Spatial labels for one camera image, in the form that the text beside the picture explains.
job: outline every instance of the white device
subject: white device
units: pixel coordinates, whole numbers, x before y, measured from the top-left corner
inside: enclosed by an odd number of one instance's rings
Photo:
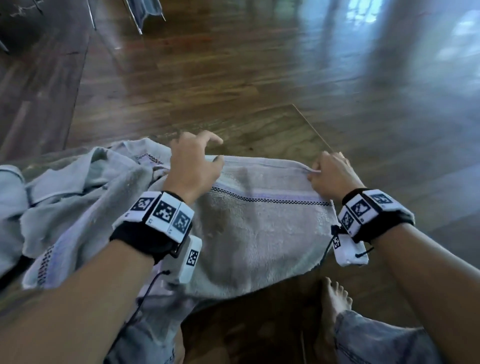
[[[333,249],[335,260],[341,267],[352,264],[368,264],[368,254],[365,253],[365,244],[363,242],[355,243],[348,234],[338,234],[334,236]]]
[[[187,284],[192,279],[193,270],[202,249],[202,239],[189,235],[180,247],[179,255],[174,258],[167,255],[162,260],[162,270],[169,270],[169,275],[163,275],[160,279],[173,284]]]

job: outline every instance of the person's left hand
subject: person's left hand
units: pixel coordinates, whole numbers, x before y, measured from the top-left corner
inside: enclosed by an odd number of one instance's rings
[[[188,205],[210,191],[224,165],[223,156],[216,157],[213,162],[205,160],[205,147],[211,140],[223,143],[222,138],[207,130],[198,135],[184,132],[179,139],[172,140],[170,172],[163,190],[177,194]]]

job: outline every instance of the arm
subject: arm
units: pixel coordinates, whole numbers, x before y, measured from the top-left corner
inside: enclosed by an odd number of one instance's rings
[[[210,132],[183,133],[172,142],[171,170],[164,189],[191,204],[210,190],[223,167],[220,156],[205,160]],[[60,287],[44,292],[0,328],[0,357],[13,363],[101,363],[118,334],[154,260],[111,241]]]
[[[340,153],[323,152],[309,180],[339,202],[365,187]],[[480,271],[409,224],[388,230],[372,244],[387,263],[429,335],[452,363],[473,363],[480,340]]]

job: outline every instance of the person's right arm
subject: person's right arm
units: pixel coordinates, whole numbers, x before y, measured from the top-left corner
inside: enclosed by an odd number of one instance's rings
[[[309,176],[313,188],[336,202],[365,187],[341,153],[323,152],[314,168],[322,172]],[[372,244],[446,359],[477,363],[480,270],[410,224],[391,228]]]

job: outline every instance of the blue fabric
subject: blue fabric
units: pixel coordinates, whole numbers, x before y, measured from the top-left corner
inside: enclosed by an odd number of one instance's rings
[[[339,364],[440,364],[445,360],[423,328],[398,328],[344,311],[335,322]]]

